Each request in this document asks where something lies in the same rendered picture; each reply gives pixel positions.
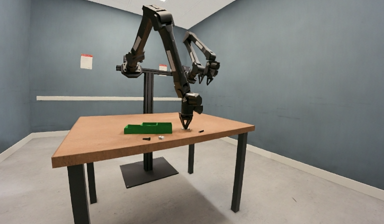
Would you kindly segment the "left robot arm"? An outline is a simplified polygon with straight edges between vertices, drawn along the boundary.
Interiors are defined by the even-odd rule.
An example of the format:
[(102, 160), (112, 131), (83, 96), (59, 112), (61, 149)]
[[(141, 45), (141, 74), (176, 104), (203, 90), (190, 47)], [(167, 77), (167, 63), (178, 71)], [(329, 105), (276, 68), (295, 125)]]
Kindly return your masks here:
[[(192, 69), (189, 72), (185, 72), (187, 79), (196, 81), (196, 76), (197, 74), (200, 74), (200, 72), (212, 75), (213, 77), (218, 75), (220, 62), (215, 61), (216, 55), (208, 49), (193, 32), (186, 31), (182, 42), (185, 44), (192, 61)], [(199, 62), (191, 42), (193, 42), (203, 52), (206, 60), (208, 60), (205, 65), (206, 68)]]

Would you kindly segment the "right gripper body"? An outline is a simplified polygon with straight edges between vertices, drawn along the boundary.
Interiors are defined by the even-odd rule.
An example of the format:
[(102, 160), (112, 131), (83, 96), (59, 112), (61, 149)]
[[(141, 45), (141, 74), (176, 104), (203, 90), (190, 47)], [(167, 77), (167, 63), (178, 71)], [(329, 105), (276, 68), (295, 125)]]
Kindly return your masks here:
[(188, 106), (191, 106), (190, 104), (181, 104), (181, 112), (178, 112), (179, 117), (182, 119), (188, 119), (188, 118), (193, 118), (194, 114), (188, 114)]

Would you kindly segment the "green three-compartment sorting bin rack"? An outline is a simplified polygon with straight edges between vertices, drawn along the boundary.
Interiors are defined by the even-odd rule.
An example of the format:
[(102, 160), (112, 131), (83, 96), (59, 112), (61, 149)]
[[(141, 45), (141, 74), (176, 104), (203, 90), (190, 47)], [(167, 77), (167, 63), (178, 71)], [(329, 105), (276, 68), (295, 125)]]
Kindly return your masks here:
[(142, 122), (142, 124), (128, 124), (124, 127), (124, 134), (172, 134), (171, 122)]

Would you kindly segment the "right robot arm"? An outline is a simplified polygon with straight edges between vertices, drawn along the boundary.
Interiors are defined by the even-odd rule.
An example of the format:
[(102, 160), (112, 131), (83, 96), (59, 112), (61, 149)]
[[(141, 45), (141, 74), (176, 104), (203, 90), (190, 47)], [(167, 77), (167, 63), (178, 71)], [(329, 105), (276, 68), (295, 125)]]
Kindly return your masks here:
[[(187, 114), (193, 111), (199, 115), (203, 112), (202, 97), (198, 93), (190, 91), (190, 85), (184, 74), (174, 38), (175, 26), (172, 14), (166, 9), (152, 4), (142, 6), (142, 20), (131, 51), (126, 55), (126, 63), (123, 63), (124, 73), (141, 73), (140, 63), (145, 59), (144, 47), (152, 30), (158, 31), (163, 42), (167, 59), (173, 75), (174, 88), (181, 104), (187, 106)], [(165, 26), (163, 26), (166, 24)]]

